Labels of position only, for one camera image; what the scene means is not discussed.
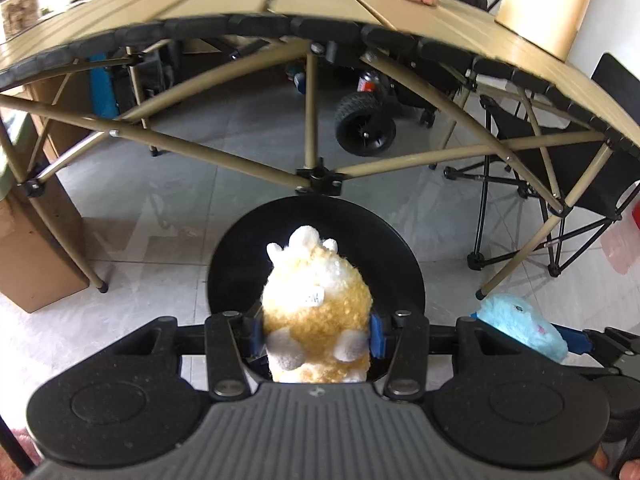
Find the person's right hand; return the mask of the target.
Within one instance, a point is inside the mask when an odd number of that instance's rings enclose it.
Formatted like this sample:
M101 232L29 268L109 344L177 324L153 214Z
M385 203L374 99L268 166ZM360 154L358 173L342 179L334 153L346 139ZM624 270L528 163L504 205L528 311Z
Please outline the person's right hand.
M617 462L610 464L610 459L605 454L603 448L598 448L591 461L593 466L604 472L609 472L612 477L620 480L640 480L640 460L634 458L625 463Z

